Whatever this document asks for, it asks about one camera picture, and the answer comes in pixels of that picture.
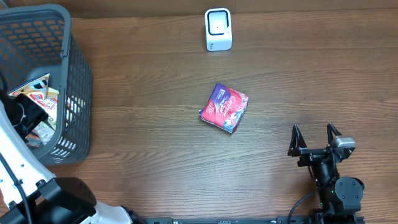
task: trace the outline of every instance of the white plastic casing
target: white plastic casing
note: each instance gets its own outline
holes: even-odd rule
[[[132,224],[132,220],[122,207],[109,206],[102,202],[95,205],[96,213],[87,217],[80,224]]]
[[[4,105],[0,101],[0,153],[7,161],[15,176],[22,181],[22,188],[26,196],[37,190],[36,183],[40,180],[48,182],[55,177],[46,169],[31,153],[17,134],[10,120],[7,117]],[[0,189],[4,202],[9,205],[14,201],[19,203],[22,197],[14,185],[6,168],[0,162]]]
[[[231,13],[225,8],[209,9],[205,13],[207,50],[229,50],[232,47]]]

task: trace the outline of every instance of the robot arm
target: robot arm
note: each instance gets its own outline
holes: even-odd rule
[[[299,157],[297,165],[308,167],[317,186],[313,193],[319,194],[322,208],[312,210],[307,223],[359,223],[355,213],[361,210],[364,184],[357,178],[340,177],[336,168],[337,163],[348,159],[354,152],[355,141],[342,135],[331,123],[327,126],[327,133],[326,148],[308,149],[299,127],[295,125],[287,153],[288,156]]]
[[[0,153],[7,161],[9,167],[20,180],[21,186],[27,196],[37,190],[37,183],[48,182],[55,177],[31,153],[21,137],[18,135],[4,110],[0,101]],[[0,189],[4,203],[11,207],[12,204],[22,202],[22,197],[9,176],[4,164],[0,166]]]
[[[0,218],[0,223],[28,223],[27,212],[31,214],[32,223],[132,223],[133,214],[125,208],[97,202],[82,180],[55,177],[35,158],[14,126],[0,101],[0,154],[4,158],[0,165],[0,189],[10,208]],[[29,211],[25,211],[24,201],[9,171],[19,181]],[[35,200],[41,196],[44,201],[36,205]]]

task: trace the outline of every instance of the red snack package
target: red snack package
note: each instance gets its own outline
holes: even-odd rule
[[[232,134],[248,107],[248,100],[245,94],[217,83],[207,106],[199,111],[200,118]]]

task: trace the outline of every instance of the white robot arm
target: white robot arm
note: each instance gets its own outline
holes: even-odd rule
[[[4,160],[1,163],[0,166],[0,189],[4,197],[4,202],[6,205],[11,209],[8,213],[3,215],[0,218],[1,223],[30,223],[30,219],[32,220],[32,223],[42,223],[43,220],[48,220],[49,223],[58,223],[57,221],[59,220],[59,223],[83,223],[83,224],[94,224],[94,223],[99,223],[99,224],[131,224],[132,223],[132,218],[131,214],[126,211],[126,209],[122,207],[112,207],[109,206],[105,203],[97,202],[95,198],[92,200],[93,203],[89,204],[89,209],[90,205],[93,206],[91,208],[92,214],[91,215],[76,215],[78,212],[65,212],[65,209],[68,210],[68,208],[63,208],[63,202],[56,202],[54,201],[65,198],[62,196],[69,196],[69,194],[76,195],[78,198],[78,192],[73,192],[72,190],[65,189],[61,190],[62,184],[65,185],[70,183],[74,183],[74,180],[76,183],[80,184],[79,181],[81,180],[76,179],[70,179],[70,180],[65,180],[65,179],[57,179],[55,178],[55,175],[51,173],[48,169],[46,169],[31,153],[31,151],[28,149],[28,147],[25,145],[21,137],[18,135],[14,127],[12,126],[10,120],[8,119],[8,116],[6,114],[4,104],[0,101],[0,154],[2,155],[2,158]],[[35,200],[39,196],[43,196],[45,200],[49,200],[48,202],[46,201],[45,203],[48,203],[49,205],[47,206],[47,210],[50,210],[49,208],[53,209],[52,212],[49,211],[41,211],[38,206],[30,206],[29,211],[21,211],[21,209],[17,209],[18,207],[21,208],[22,204],[24,203],[22,200],[22,196],[15,185],[13,179],[9,175],[9,171],[11,170],[11,174],[15,175],[16,179],[19,180],[20,186],[22,187],[23,192],[26,194],[26,197],[29,198],[29,200]],[[61,196],[54,196],[54,190],[52,192],[49,192],[47,194],[41,194],[44,190],[48,191],[49,188],[53,188],[59,193]],[[76,222],[76,220],[70,220],[69,218],[68,221],[62,218],[57,218],[57,217],[40,217],[42,214],[51,214],[53,216],[76,216],[80,218],[80,222]]]

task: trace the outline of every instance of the candy wrapper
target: candy wrapper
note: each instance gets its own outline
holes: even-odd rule
[[[207,106],[199,111],[200,118],[232,134],[243,117],[248,100],[245,94],[217,83]]]
[[[43,145],[46,145],[51,140],[52,136],[54,135],[54,130],[48,126],[43,121],[40,122],[33,132],[38,135],[39,139],[42,141]]]
[[[49,123],[55,129],[57,125],[57,105],[58,105],[58,90],[53,88],[47,88],[47,96],[45,99],[36,99],[32,95],[28,95],[37,105],[49,115]]]
[[[17,96],[20,93],[25,94],[26,96],[31,96],[31,98],[43,100],[47,97],[47,86],[49,82],[50,74],[47,73],[42,77],[35,78],[31,81],[25,83],[19,88],[12,90],[9,95],[10,96]]]
[[[42,141],[40,140],[40,138],[32,133],[28,134],[26,137],[26,145],[27,147],[31,148],[31,149],[37,149],[38,147],[40,147]]]

